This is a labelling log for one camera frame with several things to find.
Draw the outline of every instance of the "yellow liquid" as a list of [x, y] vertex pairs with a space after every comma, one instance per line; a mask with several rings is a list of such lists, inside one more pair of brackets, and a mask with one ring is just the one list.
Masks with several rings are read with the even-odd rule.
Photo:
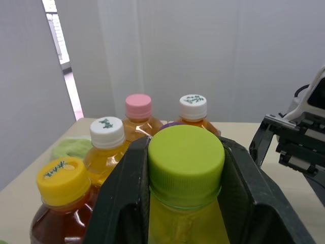
[[91, 183], [94, 186], [102, 186], [104, 181], [113, 171], [117, 163], [122, 159], [128, 147], [128, 143], [114, 149], [90, 149], [84, 159]]
[[148, 244], [229, 244], [218, 201], [199, 210], [168, 207], [152, 194]]
[[210, 122], [208, 122], [205, 118], [202, 120], [199, 120], [199, 121], [197, 121], [197, 120], [190, 121], [190, 120], [185, 120], [183, 118], [179, 118], [177, 120], [177, 122], [184, 123], [184, 124], [191, 125], [191, 126], [201, 127], [203, 129], [210, 131], [211, 133], [213, 133], [215, 135], [220, 136], [218, 130]]
[[131, 142], [144, 137], [153, 136], [163, 126], [160, 120], [150, 117], [146, 119], [131, 119], [123, 120], [126, 141]]

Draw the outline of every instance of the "green logo on cap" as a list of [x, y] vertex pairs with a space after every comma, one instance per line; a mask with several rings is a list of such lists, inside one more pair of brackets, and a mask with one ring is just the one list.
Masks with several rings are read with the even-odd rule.
[[113, 127], [113, 125], [109, 122], [108, 119], [104, 119], [104, 120], [100, 121], [100, 123], [105, 124], [105, 126], [103, 127], [104, 129], [108, 129], [108, 128]]
[[199, 101], [203, 101], [203, 100], [204, 98], [201, 98], [199, 95], [188, 96], [186, 99], [184, 99], [184, 101], [189, 104], [198, 103]]

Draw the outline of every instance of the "plastic bottle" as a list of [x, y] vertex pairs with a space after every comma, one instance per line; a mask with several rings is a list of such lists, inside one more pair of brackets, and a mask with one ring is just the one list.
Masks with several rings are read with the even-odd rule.
[[179, 100], [180, 118], [177, 122], [191, 126], [201, 127], [213, 134], [220, 135], [220, 132], [206, 120], [207, 117], [207, 99], [201, 95], [186, 95]]
[[155, 135], [163, 126], [152, 116], [151, 98], [145, 94], [133, 94], [126, 98], [125, 115], [123, 124], [129, 144], [141, 137]]
[[125, 154], [128, 144], [125, 140], [123, 123], [115, 117], [104, 117], [90, 125], [93, 147], [87, 153], [84, 164], [91, 183], [100, 187]]
[[217, 201], [223, 165], [207, 130], [172, 126], [151, 139], [149, 244], [229, 244]]
[[37, 174], [43, 205], [30, 230], [31, 244], [82, 243], [98, 192], [80, 159], [62, 158]]

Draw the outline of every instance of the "table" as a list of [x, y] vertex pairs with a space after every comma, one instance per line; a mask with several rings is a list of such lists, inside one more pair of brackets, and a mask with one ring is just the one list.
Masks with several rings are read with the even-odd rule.
[[[93, 121], [91, 118], [78, 120], [0, 192], [0, 239], [14, 244], [30, 243], [30, 223], [41, 205], [35, 182], [36, 173], [48, 163], [52, 147], [66, 136], [89, 135], [89, 126]], [[235, 140], [246, 148], [259, 127], [256, 123], [213, 123], [213, 125], [222, 131], [223, 137]], [[325, 243], [325, 208], [301, 173], [278, 163], [279, 154], [275, 152], [276, 145], [274, 138], [262, 169], [280, 186], [315, 241]]]

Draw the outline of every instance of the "white wall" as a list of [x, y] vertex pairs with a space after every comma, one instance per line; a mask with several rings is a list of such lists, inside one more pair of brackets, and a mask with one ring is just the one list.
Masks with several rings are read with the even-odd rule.
[[[125, 97], [145, 92], [156, 116], [175, 119], [178, 99], [198, 93], [213, 121], [259, 122], [285, 112], [325, 61], [321, 0], [57, 0], [57, 7], [69, 53], [78, 46], [106, 62], [98, 73], [91, 58], [70, 53], [85, 116], [104, 103], [122, 117]], [[101, 43], [95, 47], [83, 40], [93, 29]], [[109, 87], [105, 98], [94, 97], [104, 92], [97, 77]]]
[[42, 1], [2, 0], [0, 23], [1, 190], [75, 119]]

